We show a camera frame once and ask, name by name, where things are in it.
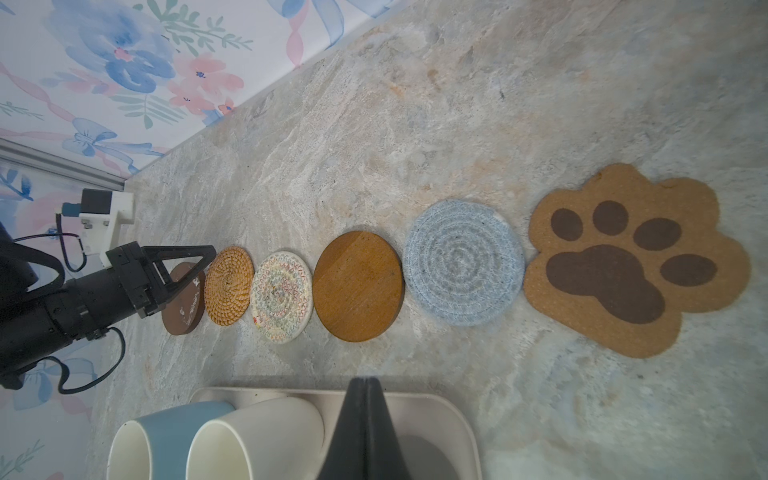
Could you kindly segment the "cork paw coaster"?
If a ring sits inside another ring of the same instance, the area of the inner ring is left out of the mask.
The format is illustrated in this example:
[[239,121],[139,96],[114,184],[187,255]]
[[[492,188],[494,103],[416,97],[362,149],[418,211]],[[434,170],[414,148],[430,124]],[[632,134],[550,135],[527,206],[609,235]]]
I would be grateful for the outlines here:
[[734,303],[751,274],[743,246],[718,228],[715,192],[690,178],[652,182],[612,164],[532,213],[524,278],[533,308],[631,358],[671,347],[686,313]]

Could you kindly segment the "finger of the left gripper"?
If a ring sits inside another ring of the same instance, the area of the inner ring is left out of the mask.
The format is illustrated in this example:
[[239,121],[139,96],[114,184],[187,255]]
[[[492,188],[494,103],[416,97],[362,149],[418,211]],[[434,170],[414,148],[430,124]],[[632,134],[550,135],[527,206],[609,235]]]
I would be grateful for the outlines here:
[[[142,248],[147,257],[150,280],[149,292],[154,300],[173,300],[215,259],[212,245],[199,246],[147,246]],[[165,262],[170,260],[197,262],[178,280],[174,280]]]

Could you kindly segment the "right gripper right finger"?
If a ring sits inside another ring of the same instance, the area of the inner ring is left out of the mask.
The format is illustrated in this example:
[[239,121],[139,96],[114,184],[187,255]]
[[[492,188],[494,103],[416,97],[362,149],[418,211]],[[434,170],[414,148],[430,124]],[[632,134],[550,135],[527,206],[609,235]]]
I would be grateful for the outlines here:
[[366,394],[364,478],[411,479],[381,383],[378,379],[370,377],[364,380],[364,384]]

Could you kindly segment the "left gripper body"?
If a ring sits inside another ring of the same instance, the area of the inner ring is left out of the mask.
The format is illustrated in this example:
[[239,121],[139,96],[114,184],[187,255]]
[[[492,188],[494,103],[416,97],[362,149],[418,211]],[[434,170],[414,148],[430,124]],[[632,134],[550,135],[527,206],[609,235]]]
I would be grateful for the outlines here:
[[165,308],[165,269],[159,246],[136,242],[108,252],[112,266],[74,280],[78,336],[99,336],[134,314],[144,318]]

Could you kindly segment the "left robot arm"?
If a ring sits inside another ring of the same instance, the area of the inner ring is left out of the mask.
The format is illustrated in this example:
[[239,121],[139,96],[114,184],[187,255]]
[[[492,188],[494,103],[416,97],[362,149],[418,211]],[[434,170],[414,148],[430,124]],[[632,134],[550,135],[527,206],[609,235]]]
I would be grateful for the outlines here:
[[134,314],[162,311],[215,259],[211,245],[107,251],[110,265],[67,280],[54,256],[1,233],[1,385],[19,390],[25,374],[76,340],[94,340]]

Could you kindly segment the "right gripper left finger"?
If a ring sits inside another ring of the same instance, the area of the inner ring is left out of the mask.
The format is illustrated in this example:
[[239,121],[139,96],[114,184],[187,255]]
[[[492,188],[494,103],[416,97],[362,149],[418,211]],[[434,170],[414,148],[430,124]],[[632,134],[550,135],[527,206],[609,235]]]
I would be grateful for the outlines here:
[[367,427],[366,380],[350,381],[318,480],[364,479]]

